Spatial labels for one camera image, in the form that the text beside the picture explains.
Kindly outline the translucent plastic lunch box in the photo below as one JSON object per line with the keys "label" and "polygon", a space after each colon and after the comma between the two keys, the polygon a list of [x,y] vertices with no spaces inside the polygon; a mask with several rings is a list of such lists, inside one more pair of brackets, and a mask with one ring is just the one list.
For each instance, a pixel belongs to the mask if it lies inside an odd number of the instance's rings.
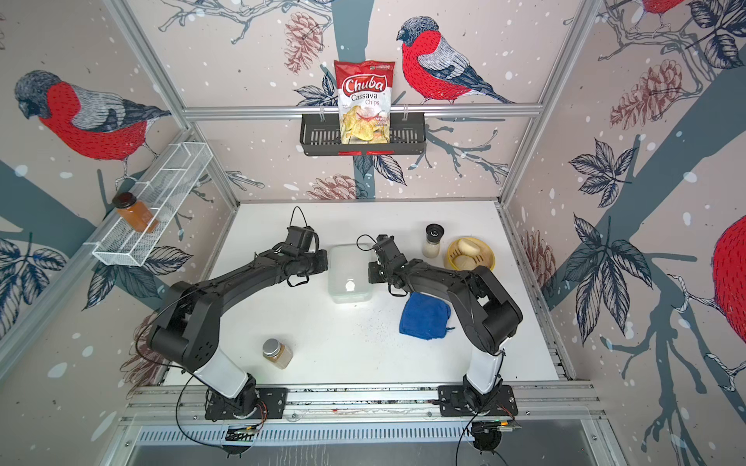
{"label": "translucent plastic lunch box", "polygon": [[328,251],[328,293],[336,304],[369,301],[373,295],[368,279],[371,252],[356,245],[334,246]]}

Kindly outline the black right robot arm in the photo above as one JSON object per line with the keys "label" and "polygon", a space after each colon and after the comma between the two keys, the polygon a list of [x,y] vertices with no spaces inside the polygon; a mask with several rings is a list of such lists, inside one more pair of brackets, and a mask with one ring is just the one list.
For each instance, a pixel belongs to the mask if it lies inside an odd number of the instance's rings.
{"label": "black right robot arm", "polygon": [[409,260],[394,237],[385,234],[377,237],[372,250],[376,260],[368,264],[370,283],[385,283],[395,297],[420,293],[451,305],[473,346],[462,383],[464,399],[473,413],[487,411],[501,385],[503,346],[524,319],[519,306],[486,266],[454,271]]}

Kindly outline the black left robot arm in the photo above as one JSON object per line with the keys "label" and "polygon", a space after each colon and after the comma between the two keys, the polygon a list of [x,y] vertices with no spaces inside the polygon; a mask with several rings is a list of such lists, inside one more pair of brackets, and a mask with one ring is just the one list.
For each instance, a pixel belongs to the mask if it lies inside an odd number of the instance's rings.
{"label": "black left robot arm", "polygon": [[149,349],[179,364],[202,384],[228,399],[244,390],[250,375],[220,349],[221,318],[253,294],[326,272],[328,252],[299,256],[268,250],[247,265],[201,283],[178,282],[168,289],[147,337]]}

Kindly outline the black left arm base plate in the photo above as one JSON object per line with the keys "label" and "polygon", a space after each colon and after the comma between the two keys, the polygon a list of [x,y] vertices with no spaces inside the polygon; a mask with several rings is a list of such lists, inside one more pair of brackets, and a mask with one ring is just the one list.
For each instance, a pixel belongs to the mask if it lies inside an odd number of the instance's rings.
{"label": "black left arm base plate", "polygon": [[288,394],[289,391],[286,388],[249,388],[236,398],[229,399],[212,388],[208,388],[205,419],[208,421],[281,419]]}

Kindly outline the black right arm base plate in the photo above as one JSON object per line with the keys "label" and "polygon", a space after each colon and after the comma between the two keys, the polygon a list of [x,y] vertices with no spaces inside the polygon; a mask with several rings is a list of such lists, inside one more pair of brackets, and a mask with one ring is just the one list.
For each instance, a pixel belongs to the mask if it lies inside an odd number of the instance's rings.
{"label": "black right arm base plate", "polygon": [[487,394],[469,384],[439,386],[434,402],[442,417],[516,417],[519,410],[513,388],[500,383]]}

